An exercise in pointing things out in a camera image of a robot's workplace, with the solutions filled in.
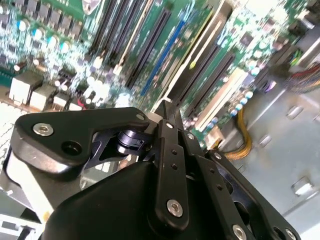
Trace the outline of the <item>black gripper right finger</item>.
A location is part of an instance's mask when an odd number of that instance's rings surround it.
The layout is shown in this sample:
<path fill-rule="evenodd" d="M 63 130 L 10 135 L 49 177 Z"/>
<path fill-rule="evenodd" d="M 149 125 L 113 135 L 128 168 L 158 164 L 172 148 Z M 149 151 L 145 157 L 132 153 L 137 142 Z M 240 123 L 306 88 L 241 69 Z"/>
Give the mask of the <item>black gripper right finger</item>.
<path fill-rule="evenodd" d="M 203 151 L 184 130 L 178 107 L 172 107 L 186 174 L 194 178 L 189 202 L 213 240 L 299 240 L 293 226 L 218 150 Z"/>

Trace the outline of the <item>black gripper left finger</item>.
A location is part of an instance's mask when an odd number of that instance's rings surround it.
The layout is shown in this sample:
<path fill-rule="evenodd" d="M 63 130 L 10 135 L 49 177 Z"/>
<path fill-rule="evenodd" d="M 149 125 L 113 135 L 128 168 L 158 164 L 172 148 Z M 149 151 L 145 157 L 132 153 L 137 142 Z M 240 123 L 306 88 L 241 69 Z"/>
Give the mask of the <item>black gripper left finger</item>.
<path fill-rule="evenodd" d="M 134 107 L 23 115 L 10 141 L 9 176 L 37 214 L 52 207 L 50 218 L 65 200 L 133 164 L 186 170 L 173 107 L 163 101 L 155 120 Z"/>

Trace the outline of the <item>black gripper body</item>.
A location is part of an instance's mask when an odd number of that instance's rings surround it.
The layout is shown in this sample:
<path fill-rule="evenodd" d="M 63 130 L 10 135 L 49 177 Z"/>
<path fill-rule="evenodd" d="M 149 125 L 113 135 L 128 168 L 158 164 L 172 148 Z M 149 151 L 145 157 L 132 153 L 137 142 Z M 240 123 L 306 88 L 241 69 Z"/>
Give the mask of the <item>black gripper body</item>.
<path fill-rule="evenodd" d="M 183 164 L 138 162 L 65 200 L 45 240 L 230 240 L 219 185 L 186 177 Z"/>

